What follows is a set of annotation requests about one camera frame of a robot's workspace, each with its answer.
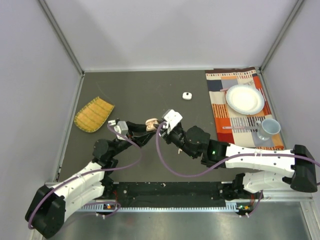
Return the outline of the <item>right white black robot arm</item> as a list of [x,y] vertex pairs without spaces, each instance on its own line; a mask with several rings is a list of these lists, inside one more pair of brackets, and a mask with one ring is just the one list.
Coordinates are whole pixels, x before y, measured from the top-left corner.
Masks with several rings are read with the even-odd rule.
[[[164,160],[160,138],[167,144],[174,144],[192,159],[201,157],[201,163],[208,169],[192,175],[173,170]],[[156,125],[155,144],[164,167],[179,177],[196,178],[217,168],[253,170],[253,173],[238,174],[231,183],[231,189],[239,198],[245,198],[250,193],[285,187],[302,193],[318,191],[316,167],[320,164],[304,145],[297,144],[287,150],[241,147],[213,140],[209,133],[197,126],[185,131],[180,123],[171,126],[167,121]]]

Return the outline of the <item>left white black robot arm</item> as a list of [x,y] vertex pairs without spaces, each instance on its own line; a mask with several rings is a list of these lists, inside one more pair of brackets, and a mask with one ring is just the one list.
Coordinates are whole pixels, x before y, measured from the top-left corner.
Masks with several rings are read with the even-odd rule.
[[82,170],[53,186],[44,184],[35,193],[25,214],[28,228],[37,230],[43,237],[53,237],[65,221],[90,201],[109,198],[114,191],[109,175],[119,170],[115,156],[131,146],[140,150],[156,133],[158,119],[144,124],[112,120],[108,129],[115,139],[99,139],[93,147],[93,160]]

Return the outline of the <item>pink earbud charging case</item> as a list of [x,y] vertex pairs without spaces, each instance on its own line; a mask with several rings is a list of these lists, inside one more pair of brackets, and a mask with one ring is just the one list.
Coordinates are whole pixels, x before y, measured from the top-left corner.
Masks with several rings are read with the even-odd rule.
[[158,125],[159,125],[159,121],[157,118],[150,118],[145,121],[147,132],[156,130]]

